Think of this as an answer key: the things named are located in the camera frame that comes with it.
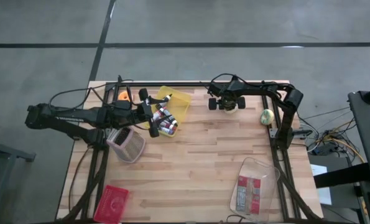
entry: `black tape line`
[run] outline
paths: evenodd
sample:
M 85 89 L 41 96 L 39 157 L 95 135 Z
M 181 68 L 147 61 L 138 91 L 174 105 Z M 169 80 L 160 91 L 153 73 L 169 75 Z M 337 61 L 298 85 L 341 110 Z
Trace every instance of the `black tape line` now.
M 65 43 L 65 44 L 0 44 L 0 49 L 69 49 L 69 48 L 97 48 L 96 43 Z
M 167 48 L 273 48 L 273 47 L 370 47 L 370 42 L 305 42 L 305 43 L 267 43 L 267 42 L 194 42 L 194 43 L 65 43 L 65 44 L 0 44 L 0 49 L 70 49 L 70 48 L 107 48 L 107 49 L 167 49 Z
M 110 49 L 164 49 L 164 48 L 257 48 L 257 47 L 370 47 L 370 42 L 304 42 L 304 43 L 268 43 L 268 42 L 220 42 L 220 43 L 107 43 Z
M 96 80 L 96 75 L 98 74 L 100 59 L 102 58 L 102 53 L 103 53 L 103 44 L 106 42 L 106 37 L 108 35 L 111 16 L 113 16 L 113 9 L 114 9 L 115 3 L 116 3 L 116 0 L 110 0 L 108 12 L 106 13 L 106 18 L 104 18 L 104 24 L 103 24 L 102 33 L 100 35 L 99 46 L 98 46 L 98 49 L 96 50 L 95 59 L 93 60 L 89 81 Z

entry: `wooden tabletop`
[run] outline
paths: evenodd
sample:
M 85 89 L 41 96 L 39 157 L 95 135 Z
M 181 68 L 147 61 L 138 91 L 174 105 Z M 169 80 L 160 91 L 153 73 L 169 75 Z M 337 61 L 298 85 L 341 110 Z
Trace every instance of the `wooden tabletop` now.
M 103 83 L 105 82 L 90 82 L 90 86 Z M 152 96 L 159 90 L 157 87 L 147 89 Z M 158 138 L 150 138 L 147 131 L 136 129 L 146 139 L 146 148 L 137 162 L 123 163 L 118 160 L 114 151 L 109 152 L 104 183 L 130 191 L 123 222 L 226 220 L 228 215 L 233 214 L 229 203 L 243 160 L 251 157 L 273 166 L 267 129 L 259 122 L 263 110 L 260 96 L 246 96 L 246 109 L 226 114 L 220 110 L 208 110 L 210 96 L 206 94 L 204 87 L 175 89 L 190 94 L 192 102 L 186 120 L 178 127 L 174 138 L 161 135 Z M 132 87 L 131 91 L 137 93 L 139 88 Z M 99 88 L 98 93 L 102 95 L 103 88 Z M 139 101 L 135 94 L 134 101 Z M 101 102 L 91 93 L 84 108 L 94 106 L 101 106 Z M 297 117 L 294 119 L 293 128 L 299 128 Z M 78 161 L 85 151 L 86 144 L 77 141 L 73 147 L 57 218 L 68 213 L 68 189 Z M 91 151 L 82 162 L 76 177 L 72 206 L 85 190 Z M 308 206 L 322 217 L 305 147 L 292 145 L 289 148 L 289 157 L 297 191 Z M 90 217 L 95 195 L 96 191 L 91 197 Z M 290 216 L 294 217 L 288 192 L 286 199 Z M 269 221 L 281 220 L 276 188 Z

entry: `concrete floor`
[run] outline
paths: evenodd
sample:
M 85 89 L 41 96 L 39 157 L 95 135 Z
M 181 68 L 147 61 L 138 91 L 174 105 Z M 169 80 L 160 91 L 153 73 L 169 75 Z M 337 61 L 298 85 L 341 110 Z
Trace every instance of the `concrete floor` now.
M 109 0 L 0 0 L 0 43 L 97 43 Z M 118 0 L 106 42 L 370 42 L 370 0 Z M 0 49 L 0 142 L 36 152 L 19 161 L 1 223 L 51 221 L 73 141 L 31 130 L 28 105 L 87 86 L 96 49 Z M 271 49 L 104 49 L 96 80 L 290 80 L 305 94 L 307 117 L 347 106 L 351 91 L 370 89 L 370 47 Z M 79 102 L 83 93 L 56 100 Z M 313 118 L 320 127 L 346 111 Z M 324 128 L 352 118 L 348 113 Z M 361 148 L 356 129 L 348 136 Z M 355 215 L 340 211 L 356 221 Z M 325 210 L 329 220 L 341 218 Z

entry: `yellow plastic container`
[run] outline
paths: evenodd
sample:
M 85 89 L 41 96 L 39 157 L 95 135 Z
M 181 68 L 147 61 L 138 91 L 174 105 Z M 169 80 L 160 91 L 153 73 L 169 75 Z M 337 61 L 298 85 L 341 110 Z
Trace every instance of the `yellow plastic container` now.
M 187 108 L 190 106 L 190 102 L 192 100 L 192 97 L 187 93 L 182 93 L 181 91 L 174 90 L 173 88 L 169 88 L 167 86 L 162 86 L 157 93 L 157 96 L 155 97 L 158 100 L 164 99 L 165 96 L 172 94 L 171 100 L 167 103 L 167 110 L 174 116 L 174 118 L 177 120 L 178 128 L 180 127 L 180 123 L 185 120 Z M 155 113 L 157 111 L 157 108 L 155 105 L 152 105 L 152 111 Z M 168 137 L 174 137 L 176 135 L 176 132 L 174 134 L 167 134 L 162 131 L 159 131 L 160 134 L 163 134 Z

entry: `orange object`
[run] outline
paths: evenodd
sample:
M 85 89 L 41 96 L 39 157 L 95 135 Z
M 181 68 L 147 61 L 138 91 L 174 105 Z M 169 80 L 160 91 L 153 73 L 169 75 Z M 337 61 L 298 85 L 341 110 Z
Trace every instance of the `orange object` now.
M 124 91 L 118 95 L 118 100 L 127 100 L 129 101 L 128 92 Z

